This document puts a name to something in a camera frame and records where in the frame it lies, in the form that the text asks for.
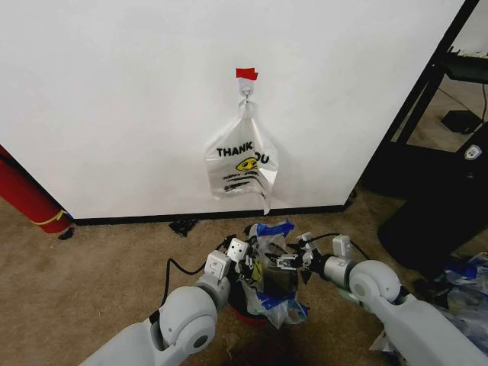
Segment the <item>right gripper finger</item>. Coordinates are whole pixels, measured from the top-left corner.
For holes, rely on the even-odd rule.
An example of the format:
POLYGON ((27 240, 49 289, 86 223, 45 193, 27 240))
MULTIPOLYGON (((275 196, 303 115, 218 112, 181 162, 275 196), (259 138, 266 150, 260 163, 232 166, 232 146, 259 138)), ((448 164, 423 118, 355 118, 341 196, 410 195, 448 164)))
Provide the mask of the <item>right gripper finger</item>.
POLYGON ((309 264, 310 263, 310 249, 307 244, 294 243, 287 244, 287 247, 293 251, 293 264, 309 264))
POLYGON ((275 263, 284 271, 296 271, 303 267, 303 259, 299 255, 281 255, 275 260, 275 263))

